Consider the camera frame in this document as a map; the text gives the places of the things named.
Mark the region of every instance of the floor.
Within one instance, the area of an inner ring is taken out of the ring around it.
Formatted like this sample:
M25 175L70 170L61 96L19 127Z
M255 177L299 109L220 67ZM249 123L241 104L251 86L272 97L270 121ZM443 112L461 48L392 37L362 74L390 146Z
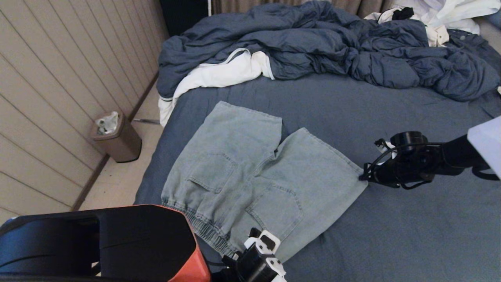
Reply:
M158 119L158 115L158 92L155 84L134 118ZM80 210L130 206L134 202L136 191L162 135L163 127L159 124L136 121L132 122L132 126L143 140L139 159L118 164L110 158Z

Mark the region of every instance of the curtain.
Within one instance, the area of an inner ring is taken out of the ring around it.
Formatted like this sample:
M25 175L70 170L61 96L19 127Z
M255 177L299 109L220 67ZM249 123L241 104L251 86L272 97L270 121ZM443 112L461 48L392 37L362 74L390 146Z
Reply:
M266 3L284 3L289 5L300 5L308 0L212 0L214 14L220 13L245 13L252 7ZM335 7L358 15L363 18L372 12L380 12L384 5L384 0L331 0Z

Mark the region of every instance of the blue bedsheet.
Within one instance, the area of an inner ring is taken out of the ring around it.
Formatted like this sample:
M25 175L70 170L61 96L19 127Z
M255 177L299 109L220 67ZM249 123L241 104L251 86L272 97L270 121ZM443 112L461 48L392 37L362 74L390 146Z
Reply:
M465 50L484 43L465 40ZM482 48L480 55L499 66L499 54L487 44ZM160 204L177 156L219 101L282 117L283 138L306 127L359 166L379 155L373 145L379 138L418 130L431 142L446 142L501 114L495 91L462 103L427 88L391 89L333 74L194 89L179 99L136 204ZM334 225L285 263L286 278L499 281L500 200L499 182L478 179L471 171L436 176L411 191L371 183ZM214 260L214 251L203 249Z

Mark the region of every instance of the light blue denim jeans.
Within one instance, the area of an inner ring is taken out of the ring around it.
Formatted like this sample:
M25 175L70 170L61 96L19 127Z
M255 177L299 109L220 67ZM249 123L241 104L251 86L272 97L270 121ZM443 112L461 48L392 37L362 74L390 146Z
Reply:
M183 212L221 255L268 230L286 261L331 226L367 186L362 169L302 128L280 143L282 119L219 102L176 160L162 204Z

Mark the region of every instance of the paneled wall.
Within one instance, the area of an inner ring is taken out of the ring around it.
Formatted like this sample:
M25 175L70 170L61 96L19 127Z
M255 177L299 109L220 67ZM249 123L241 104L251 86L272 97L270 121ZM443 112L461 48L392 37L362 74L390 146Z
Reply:
M0 0L0 224L71 209L93 120L131 113L167 37L157 0Z

